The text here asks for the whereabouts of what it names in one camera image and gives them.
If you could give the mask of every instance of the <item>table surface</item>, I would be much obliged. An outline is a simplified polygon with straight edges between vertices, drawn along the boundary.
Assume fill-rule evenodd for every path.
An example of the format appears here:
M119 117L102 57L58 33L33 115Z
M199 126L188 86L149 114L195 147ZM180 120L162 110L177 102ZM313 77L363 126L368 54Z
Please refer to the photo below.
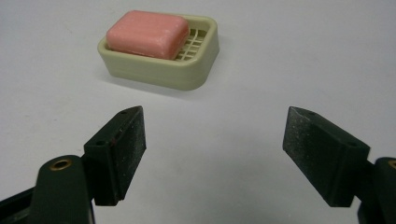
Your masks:
M128 10L211 17L219 55L206 83L176 91L112 77L96 47ZM395 157L396 3L0 2L0 200L144 107L148 149L126 199L97 223L358 223L330 208L282 150L288 107L313 110Z

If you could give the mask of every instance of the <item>soap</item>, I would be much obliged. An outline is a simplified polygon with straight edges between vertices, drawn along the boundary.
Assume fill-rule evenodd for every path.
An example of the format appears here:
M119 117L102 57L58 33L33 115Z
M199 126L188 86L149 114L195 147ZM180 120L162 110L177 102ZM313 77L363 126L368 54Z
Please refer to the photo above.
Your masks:
M106 41L114 51L174 60L189 34L183 17L133 10L107 31Z

